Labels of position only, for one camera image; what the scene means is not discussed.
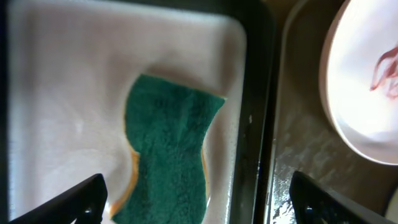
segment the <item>red food residue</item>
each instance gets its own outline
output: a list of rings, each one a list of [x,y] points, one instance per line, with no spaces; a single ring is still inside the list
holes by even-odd
[[[377,79],[377,75],[379,74],[380,64],[389,60],[387,67],[382,71],[382,75],[380,79]],[[390,99],[398,98],[398,46],[394,47],[392,50],[381,55],[377,64],[374,68],[373,79],[371,83],[371,91],[382,88],[383,86],[387,86],[386,96]]]

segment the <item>green sponge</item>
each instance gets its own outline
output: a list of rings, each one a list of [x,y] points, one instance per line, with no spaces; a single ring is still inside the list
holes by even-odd
[[[142,75],[126,105],[126,134],[140,153],[138,182],[118,224],[199,224],[206,211],[201,147],[224,99]]]

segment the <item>white plate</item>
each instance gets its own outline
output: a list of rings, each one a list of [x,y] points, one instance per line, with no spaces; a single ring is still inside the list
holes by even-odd
[[[11,219],[95,173],[108,203],[121,196],[132,166],[124,104],[148,73],[227,97],[204,142],[203,222],[228,220],[246,54],[236,21],[105,1],[17,1],[10,15]]]
[[[398,1],[351,0],[326,38],[320,69],[322,103],[331,124],[359,155],[398,165],[398,78],[379,82],[392,58],[376,64],[398,43]]]

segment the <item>bowl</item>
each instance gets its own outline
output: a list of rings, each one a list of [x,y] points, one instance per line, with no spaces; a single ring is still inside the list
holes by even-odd
[[[326,36],[320,96],[356,153],[398,165],[398,1],[346,1]]]

